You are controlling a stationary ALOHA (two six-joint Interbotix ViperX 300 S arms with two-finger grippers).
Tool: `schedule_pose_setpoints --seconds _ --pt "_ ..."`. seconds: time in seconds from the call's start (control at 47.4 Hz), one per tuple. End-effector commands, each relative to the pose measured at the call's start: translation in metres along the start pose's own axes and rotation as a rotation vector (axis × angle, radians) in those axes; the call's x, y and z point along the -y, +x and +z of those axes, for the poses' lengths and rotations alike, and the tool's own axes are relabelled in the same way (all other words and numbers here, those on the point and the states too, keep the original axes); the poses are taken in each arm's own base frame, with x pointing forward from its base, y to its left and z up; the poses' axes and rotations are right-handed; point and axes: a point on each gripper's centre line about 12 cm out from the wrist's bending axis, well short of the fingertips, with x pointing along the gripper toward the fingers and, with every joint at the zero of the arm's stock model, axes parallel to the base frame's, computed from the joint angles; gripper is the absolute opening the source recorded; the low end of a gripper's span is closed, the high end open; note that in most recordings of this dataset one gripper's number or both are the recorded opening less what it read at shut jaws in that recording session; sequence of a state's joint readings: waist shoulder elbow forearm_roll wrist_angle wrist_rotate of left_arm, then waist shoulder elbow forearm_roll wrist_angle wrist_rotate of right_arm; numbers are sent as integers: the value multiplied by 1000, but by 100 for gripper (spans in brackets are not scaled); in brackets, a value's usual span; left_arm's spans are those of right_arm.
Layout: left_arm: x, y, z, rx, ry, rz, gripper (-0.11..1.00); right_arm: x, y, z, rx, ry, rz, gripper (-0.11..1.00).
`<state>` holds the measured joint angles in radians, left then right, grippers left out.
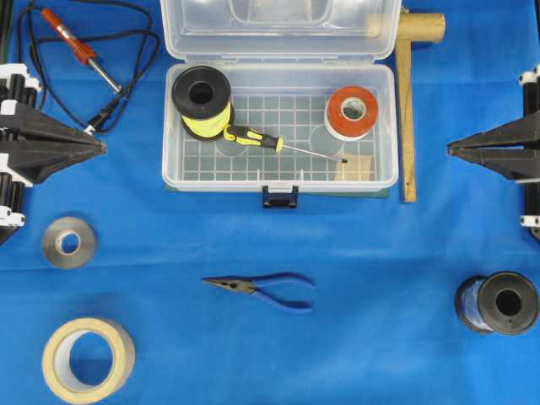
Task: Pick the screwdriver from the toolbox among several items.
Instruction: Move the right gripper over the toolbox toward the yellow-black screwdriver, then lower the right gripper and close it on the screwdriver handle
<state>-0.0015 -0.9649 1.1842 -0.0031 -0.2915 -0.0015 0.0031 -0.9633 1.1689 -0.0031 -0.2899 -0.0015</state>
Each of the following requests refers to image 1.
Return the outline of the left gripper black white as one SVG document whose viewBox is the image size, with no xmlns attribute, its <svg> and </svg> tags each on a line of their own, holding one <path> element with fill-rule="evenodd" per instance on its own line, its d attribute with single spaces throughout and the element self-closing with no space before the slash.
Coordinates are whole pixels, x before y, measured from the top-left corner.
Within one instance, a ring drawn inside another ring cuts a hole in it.
<svg viewBox="0 0 540 405">
<path fill-rule="evenodd" d="M 35 107 L 41 84 L 23 63 L 1 65 L 1 113 L 16 102 Z M 1 115 L 1 127 L 29 140 L 1 142 L 1 244 L 24 226 L 24 189 L 71 165 L 106 154 L 100 140 L 59 121 Z"/>
</svg>

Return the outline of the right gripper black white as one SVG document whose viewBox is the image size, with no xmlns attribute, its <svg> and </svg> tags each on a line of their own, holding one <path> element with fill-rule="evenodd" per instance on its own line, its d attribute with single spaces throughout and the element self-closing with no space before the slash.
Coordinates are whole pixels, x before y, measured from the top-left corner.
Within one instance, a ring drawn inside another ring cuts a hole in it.
<svg viewBox="0 0 540 405">
<path fill-rule="evenodd" d="M 530 146 L 539 142 L 539 110 L 537 69 L 524 72 L 519 83 L 522 89 L 523 116 L 487 132 L 447 144 L 448 154 L 469 163 L 481 165 L 511 181 L 532 181 L 539 178 L 539 151 L 536 149 L 494 148 Z M 539 183 L 524 184 L 524 214 L 521 225 L 539 227 Z"/>
</svg>

